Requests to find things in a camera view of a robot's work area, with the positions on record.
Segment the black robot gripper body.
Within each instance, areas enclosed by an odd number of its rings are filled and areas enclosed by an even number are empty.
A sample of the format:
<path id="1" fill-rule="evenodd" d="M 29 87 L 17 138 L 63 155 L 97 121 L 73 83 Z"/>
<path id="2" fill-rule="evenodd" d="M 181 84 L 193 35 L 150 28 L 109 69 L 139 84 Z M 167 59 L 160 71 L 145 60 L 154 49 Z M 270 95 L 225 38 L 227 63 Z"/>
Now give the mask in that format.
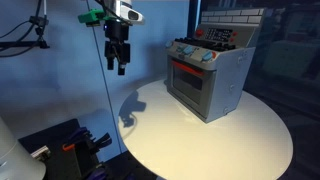
<path id="1" fill-rule="evenodd" d="M 105 37 L 105 57 L 109 62 L 115 58 L 120 64 L 130 62 L 130 45 L 126 43 L 129 36 L 129 26 L 121 22 L 107 20 L 104 24 Z"/>

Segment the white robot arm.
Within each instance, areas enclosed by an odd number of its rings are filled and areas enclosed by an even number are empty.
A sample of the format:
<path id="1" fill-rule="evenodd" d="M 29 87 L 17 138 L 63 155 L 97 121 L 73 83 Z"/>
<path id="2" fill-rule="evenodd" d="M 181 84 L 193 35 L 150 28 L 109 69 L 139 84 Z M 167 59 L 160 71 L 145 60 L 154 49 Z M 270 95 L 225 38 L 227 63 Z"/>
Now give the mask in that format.
<path id="1" fill-rule="evenodd" d="M 131 0 L 97 0 L 107 19 L 104 22 L 105 50 L 107 69 L 114 69 L 114 60 L 118 62 L 118 74 L 124 75 L 130 62 L 129 27 L 143 25 L 144 16 L 133 9 Z"/>

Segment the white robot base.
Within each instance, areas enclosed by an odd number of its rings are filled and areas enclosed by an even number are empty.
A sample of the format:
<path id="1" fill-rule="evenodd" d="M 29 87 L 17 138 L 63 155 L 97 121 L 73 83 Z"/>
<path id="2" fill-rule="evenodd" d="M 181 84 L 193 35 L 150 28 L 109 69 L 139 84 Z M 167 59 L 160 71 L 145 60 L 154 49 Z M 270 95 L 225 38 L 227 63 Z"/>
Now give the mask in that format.
<path id="1" fill-rule="evenodd" d="M 0 180 L 43 180 L 46 166 L 34 159 L 0 118 Z"/>

